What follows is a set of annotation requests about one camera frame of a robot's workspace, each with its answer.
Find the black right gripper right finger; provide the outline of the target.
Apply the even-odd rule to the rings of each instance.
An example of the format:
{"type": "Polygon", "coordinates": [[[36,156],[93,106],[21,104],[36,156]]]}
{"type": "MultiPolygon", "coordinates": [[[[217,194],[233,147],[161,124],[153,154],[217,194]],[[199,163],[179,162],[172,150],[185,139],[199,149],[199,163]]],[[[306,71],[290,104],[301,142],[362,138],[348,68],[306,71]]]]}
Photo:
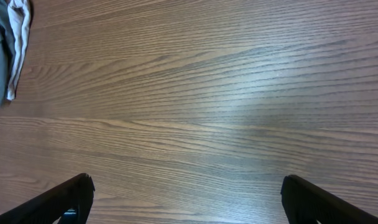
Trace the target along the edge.
{"type": "Polygon", "coordinates": [[[378,224],[378,218],[297,176],[280,191],[289,224],[378,224]]]}

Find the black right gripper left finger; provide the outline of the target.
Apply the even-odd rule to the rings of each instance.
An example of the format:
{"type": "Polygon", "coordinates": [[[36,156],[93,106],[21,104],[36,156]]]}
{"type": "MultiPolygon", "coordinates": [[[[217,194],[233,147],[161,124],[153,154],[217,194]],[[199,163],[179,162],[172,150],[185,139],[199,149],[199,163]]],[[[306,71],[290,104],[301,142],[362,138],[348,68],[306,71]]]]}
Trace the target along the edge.
{"type": "Polygon", "coordinates": [[[81,173],[0,215],[0,224],[85,224],[93,204],[92,178],[81,173]]]}

